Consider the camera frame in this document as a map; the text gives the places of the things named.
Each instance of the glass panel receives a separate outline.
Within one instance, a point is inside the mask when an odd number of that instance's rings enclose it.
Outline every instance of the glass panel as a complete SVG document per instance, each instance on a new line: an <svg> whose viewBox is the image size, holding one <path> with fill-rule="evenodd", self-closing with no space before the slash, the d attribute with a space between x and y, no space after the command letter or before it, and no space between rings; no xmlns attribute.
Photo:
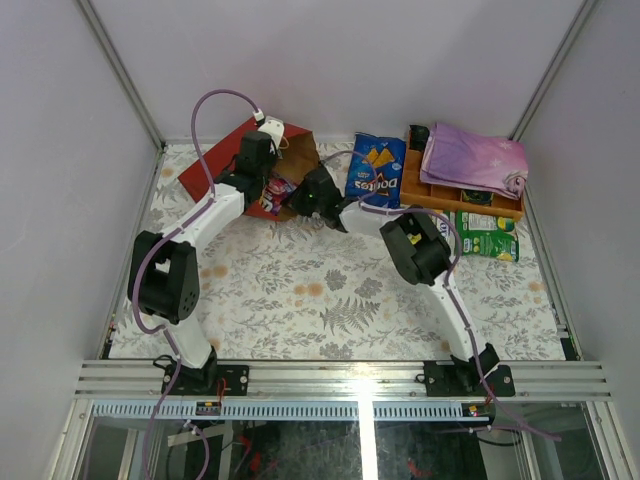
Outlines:
<svg viewBox="0 0 640 480"><path fill-rule="evenodd" d="M130 429L140 429L129 476L144 479L144 420L99 419L88 463L91 480L119 479L127 461ZM358 422L228 421L195 422L208 438L210 459L204 479L359 479L362 478ZM196 478L205 463L200 437L182 422L157 421L150 449L154 480Z"/></svg>
<svg viewBox="0 0 640 480"><path fill-rule="evenodd" d="M561 442L529 433L459 433L469 423L377 421L378 478L474 480L603 480L582 405L510 405L532 426ZM498 412L494 426L513 425Z"/></svg>
<svg viewBox="0 0 640 480"><path fill-rule="evenodd" d="M376 422L378 478L488 478L478 440L466 433L444 434L443 428L431 422ZM505 437L511 440L511 434ZM508 478L518 478L517 468L515 473Z"/></svg>
<svg viewBox="0 0 640 480"><path fill-rule="evenodd" d="M539 436L532 437L542 478L605 478L582 405L531 405L525 410L527 418L536 427L562 437L562 442L558 443Z"/></svg>
<svg viewBox="0 0 640 480"><path fill-rule="evenodd" d="M402 418L375 421L378 478L606 478L581 405L530 404L510 408L533 426L559 434L562 442L510 431L448 431L468 423ZM80 478L143 479L142 440L147 424L147 420L100 418L88 457L88 476ZM360 443L358 421L205 420L197 425L207 435L210 449L205 479L362 478L361 452L365 450ZM498 412L493 425L513 423ZM203 443L185 432L183 422L158 421L151 440L150 465L155 480L197 477L204 465ZM369 438L364 440L367 446L372 443Z"/></svg>

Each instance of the wooden organizer box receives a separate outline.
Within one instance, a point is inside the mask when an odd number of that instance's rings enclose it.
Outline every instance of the wooden organizer box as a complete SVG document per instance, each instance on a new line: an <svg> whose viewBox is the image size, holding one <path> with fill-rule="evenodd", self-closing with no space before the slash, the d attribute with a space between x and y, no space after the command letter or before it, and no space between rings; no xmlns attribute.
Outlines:
<svg viewBox="0 0 640 480"><path fill-rule="evenodd" d="M522 197L519 200L512 200L511 198L494 194L491 206L476 205L463 202L462 190L459 188L422 183L420 181L421 164L422 152L407 148L402 172L402 186L400 188L400 201L404 205L420 205L451 212L463 210L496 217L509 217L516 221L520 220L524 215Z"/></svg>

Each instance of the doritos bag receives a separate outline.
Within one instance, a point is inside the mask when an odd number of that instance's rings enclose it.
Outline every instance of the doritos bag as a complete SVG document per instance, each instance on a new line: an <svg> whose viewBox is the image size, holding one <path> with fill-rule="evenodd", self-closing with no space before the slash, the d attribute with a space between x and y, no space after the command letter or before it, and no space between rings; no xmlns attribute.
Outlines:
<svg viewBox="0 0 640 480"><path fill-rule="evenodd" d="M361 197L372 192L377 184L376 194L365 202L377 207L397 208L400 205L405 148L405 142L399 138L357 133L354 151L365 155L367 160L353 155L347 176L346 196ZM367 161L375 167L377 178L373 178L373 170Z"/></svg>

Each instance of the purple cloth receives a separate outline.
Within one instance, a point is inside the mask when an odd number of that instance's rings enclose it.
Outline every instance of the purple cloth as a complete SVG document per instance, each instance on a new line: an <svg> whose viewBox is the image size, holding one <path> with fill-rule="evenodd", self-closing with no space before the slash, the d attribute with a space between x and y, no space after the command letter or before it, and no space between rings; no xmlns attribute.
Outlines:
<svg viewBox="0 0 640 480"><path fill-rule="evenodd" d="M522 144L438 123L424 151L420 181L518 199L528 172Z"/></svg>

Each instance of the floral tablecloth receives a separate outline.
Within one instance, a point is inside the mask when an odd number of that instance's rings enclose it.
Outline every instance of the floral tablecloth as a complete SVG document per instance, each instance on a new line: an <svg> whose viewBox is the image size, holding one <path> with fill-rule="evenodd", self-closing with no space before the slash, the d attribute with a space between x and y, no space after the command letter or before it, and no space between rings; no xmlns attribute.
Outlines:
<svg viewBox="0 0 640 480"><path fill-rule="evenodd" d="M350 144L320 144L324 158ZM143 227L158 231L193 205L177 176L191 146L164 157ZM349 158L329 167L346 179ZM465 257L455 276L478 327L503 359L564 359L526 222L520 261ZM440 321L419 287L395 271L381 240L344 234L316 219L285 223L243 216L202 253L200 315L220 358L424 360L448 358ZM110 358L170 353L162 335L137 328L128 300Z"/></svg>

